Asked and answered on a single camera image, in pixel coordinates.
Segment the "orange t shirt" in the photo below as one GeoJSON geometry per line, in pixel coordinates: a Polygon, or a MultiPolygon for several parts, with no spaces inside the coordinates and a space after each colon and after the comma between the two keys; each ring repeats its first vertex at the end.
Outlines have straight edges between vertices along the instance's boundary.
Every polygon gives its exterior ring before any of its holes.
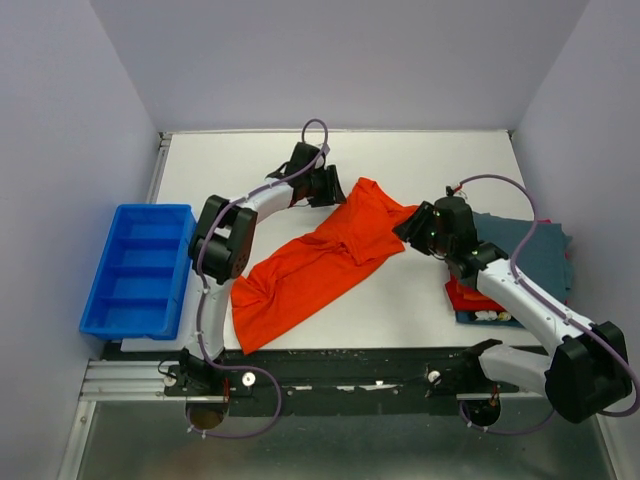
{"type": "Polygon", "coordinates": [[[344,204],[234,282],[232,319],[249,355],[287,333],[405,251],[393,229],[417,210],[361,177],[344,204]]]}

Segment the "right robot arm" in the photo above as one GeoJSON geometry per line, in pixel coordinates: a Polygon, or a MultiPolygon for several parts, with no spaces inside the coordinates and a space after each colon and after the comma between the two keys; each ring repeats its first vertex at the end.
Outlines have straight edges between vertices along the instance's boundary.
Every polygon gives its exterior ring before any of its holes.
{"type": "Polygon", "coordinates": [[[457,280],[503,307],[545,350],[534,354],[487,342],[460,367],[467,389],[480,392],[494,381],[506,382],[545,396],[572,423],[605,415],[613,404],[638,395],[622,331],[576,313],[524,275],[504,250],[480,240],[462,198],[421,203],[394,233],[413,249],[440,257],[457,280]]]}

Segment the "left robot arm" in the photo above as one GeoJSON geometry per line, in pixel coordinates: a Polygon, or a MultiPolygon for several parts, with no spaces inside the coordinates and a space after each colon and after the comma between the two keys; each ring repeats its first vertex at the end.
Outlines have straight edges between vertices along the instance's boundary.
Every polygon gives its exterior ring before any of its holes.
{"type": "Polygon", "coordinates": [[[212,195],[201,210],[188,256],[201,281],[195,324],[181,351],[187,382],[201,395],[214,393],[222,372],[214,360],[224,350],[224,323],[233,284],[244,272],[257,226],[305,201],[312,208],[344,204],[337,168],[327,163],[327,143],[300,141],[290,159],[236,199],[212,195]]]}

